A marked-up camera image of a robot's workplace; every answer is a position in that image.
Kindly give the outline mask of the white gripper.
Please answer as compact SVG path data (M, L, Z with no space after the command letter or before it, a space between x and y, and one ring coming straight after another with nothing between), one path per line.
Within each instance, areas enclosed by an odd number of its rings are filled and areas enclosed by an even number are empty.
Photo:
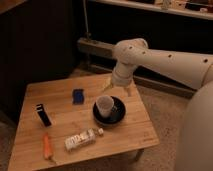
M103 92L112 89L114 86L125 87L128 97L131 96L131 88L128 86L133 79L133 73L130 70L120 72L118 68L114 68L111 76L111 83L103 87Z

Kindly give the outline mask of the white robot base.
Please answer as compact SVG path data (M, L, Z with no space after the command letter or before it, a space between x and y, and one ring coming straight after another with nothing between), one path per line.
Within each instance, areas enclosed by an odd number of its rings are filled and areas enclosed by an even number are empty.
M187 106L175 171L213 171L213 82L202 87Z

